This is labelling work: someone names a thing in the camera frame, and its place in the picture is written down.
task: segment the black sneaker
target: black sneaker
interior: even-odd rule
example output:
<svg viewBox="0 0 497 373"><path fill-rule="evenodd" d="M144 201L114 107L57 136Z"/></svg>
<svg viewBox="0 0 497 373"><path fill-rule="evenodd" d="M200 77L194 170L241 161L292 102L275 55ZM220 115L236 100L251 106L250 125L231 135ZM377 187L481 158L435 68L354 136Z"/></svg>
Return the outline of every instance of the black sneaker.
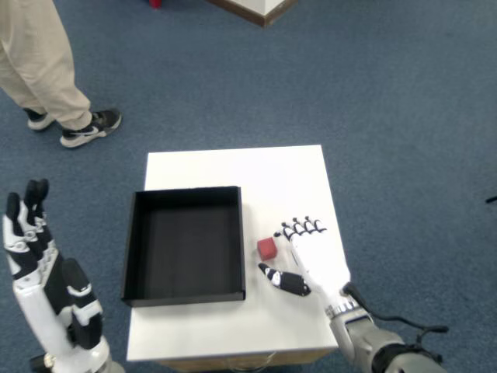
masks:
<svg viewBox="0 0 497 373"><path fill-rule="evenodd" d="M61 144L76 148L95 138L104 138L119 127L121 119L121 113L116 109L92 113L92 121L82 130L62 130Z"/></svg>
<svg viewBox="0 0 497 373"><path fill-rule="evenodd" d="M24 111L28 114L28 127L34 131L42 131L55 122L55 119L49 113L38 114L31 109L24 109Z"/></svg>

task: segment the black box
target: black box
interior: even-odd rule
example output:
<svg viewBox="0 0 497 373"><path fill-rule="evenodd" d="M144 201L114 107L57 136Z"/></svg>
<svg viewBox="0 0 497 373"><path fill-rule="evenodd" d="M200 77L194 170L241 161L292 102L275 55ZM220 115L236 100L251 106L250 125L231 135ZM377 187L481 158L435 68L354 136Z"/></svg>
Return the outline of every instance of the black box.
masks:
<svg viewBox="0 0 497 373"><path fill-rule="evenodd" d="M136 192L121 299L131 307L245 299L240 188Z"/></svg>

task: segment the red object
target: red object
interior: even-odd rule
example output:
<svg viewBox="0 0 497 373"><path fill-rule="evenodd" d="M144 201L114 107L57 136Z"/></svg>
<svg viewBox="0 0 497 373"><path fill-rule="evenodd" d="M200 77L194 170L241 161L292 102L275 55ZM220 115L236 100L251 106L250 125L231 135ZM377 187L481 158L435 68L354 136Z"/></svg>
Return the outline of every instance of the red object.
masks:
<svg viewBox="0 0 497 373"><path fill-rule="evenodd" d="M259 251L259 255L262 261L274 258L278 253L278 249L274 244L273 237L269 237L268 239L261 239L260 241L258 241L257 251Z"/></svg>
<svg viewBox="0 0 497 373"><path fill-rule="evenodd" d="M150 2L150 6L152 8L160 8L162 4L162 0L148 0Z"/></svg>

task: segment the person's leg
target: person's leg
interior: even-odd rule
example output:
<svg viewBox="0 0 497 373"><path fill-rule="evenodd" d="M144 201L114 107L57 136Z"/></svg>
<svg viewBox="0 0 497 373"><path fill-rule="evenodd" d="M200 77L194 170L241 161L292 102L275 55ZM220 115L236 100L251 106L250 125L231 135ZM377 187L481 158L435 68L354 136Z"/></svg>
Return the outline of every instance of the person's leg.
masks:
<svg viewBox="0 0 497 373"><path fill-rule="evenodd" d="M0 87L12 100L21 106L28 114L28 126L40 131L47 128L54 118L50 116L23 79L10 64L7 54L0 43Z"/></svg>
<svg viewBox="0 0 497 373"><path fill-rule="evenodd" d="M52 0L1 0L0 41L0 85L14 101L46 110L68 130L88 126L90 102L75 86L71 46Z"/></svg>

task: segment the black cable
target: black cable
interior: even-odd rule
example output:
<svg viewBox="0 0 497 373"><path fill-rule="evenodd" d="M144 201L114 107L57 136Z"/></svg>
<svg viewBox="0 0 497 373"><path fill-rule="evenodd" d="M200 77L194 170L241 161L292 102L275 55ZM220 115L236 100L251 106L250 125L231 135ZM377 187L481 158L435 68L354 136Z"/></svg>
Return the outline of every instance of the black cable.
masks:
<svg viewBox="0 0 497 373"><path fill-rule="evenodd" d="M411 320L405 319L402 316L396 316L396 315L385 316L385 315L381 315L379 313L376 313L376 312L372 311L366 305L366 301L364 301L363 297L361 296L361 294L357 290L356 286L354 284L352 284L351 282L349 282L347 285L345 285L345 287L343 288L343 292L345 294L350 295L352 298L354 298L356 300L357 304L359 304L363 309L368 311L373 317L375 317L379 320L399 321L399 322L403 322L404 324L407 324L409 326L412 326L413 328L421 329L422 330L421 338L423 338L425 336L425 334L427 334L427 333L447 333L449 331L449 327L445 326L445 325L426 326L426 325L419 324L417 322L413 322Z"/></svg>

